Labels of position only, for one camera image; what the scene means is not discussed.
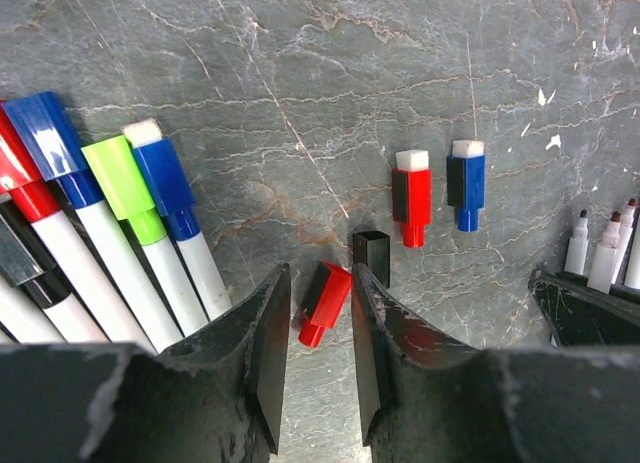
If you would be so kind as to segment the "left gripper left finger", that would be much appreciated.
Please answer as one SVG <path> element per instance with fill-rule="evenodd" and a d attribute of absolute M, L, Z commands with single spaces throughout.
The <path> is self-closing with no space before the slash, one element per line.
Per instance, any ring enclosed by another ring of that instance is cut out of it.
<path fill-rule="evenodd" d="M 279 448 L 291 276 L 152 355 L 133 344 L 5 345 L 5 462 L 266 462 Z"/>

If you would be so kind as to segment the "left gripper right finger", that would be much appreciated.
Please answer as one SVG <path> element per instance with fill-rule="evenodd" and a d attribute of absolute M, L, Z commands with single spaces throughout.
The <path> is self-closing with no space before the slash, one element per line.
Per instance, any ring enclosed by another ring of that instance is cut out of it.
<path fill-rule="evenodd" d="M 476 349 L 353 269 L 362 440 L 376 462 L 635 462 L 639 344 Z"/>

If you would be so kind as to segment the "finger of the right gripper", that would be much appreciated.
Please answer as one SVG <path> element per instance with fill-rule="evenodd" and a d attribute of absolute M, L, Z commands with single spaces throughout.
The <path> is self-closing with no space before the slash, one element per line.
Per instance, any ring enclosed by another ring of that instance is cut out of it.
<path fill-rule="evenodd" d="M 614 285 L 607 293 L 568 272 L 532 273 L 528 288 L 550 326 L 556 347 L 635 345 L 639 338 L 639 292 Z"/>

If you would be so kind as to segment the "red cap marker with eraser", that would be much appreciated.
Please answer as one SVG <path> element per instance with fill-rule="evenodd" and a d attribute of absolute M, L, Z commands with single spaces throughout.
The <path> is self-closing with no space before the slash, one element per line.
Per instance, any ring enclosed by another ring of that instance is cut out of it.
<path fill-rule="evenodd" d="M 616 264 L 619 246 L 621 213 L 614 211 L 600 241 L 596 245 L 595 256 L 588 275 L 587 287 L 608 294 Z"/>

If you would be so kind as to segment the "blue cap marker with eraser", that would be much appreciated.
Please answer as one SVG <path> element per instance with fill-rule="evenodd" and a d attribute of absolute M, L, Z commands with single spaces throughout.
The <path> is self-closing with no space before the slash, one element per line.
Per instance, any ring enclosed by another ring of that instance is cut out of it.
<path fill-rule="evenodd" d="M 153 118 L 123 126 L 122 134 L 213 321 L 230 310 L 232 302 L 201 231 L 196 199 L 174 145 Z"/>

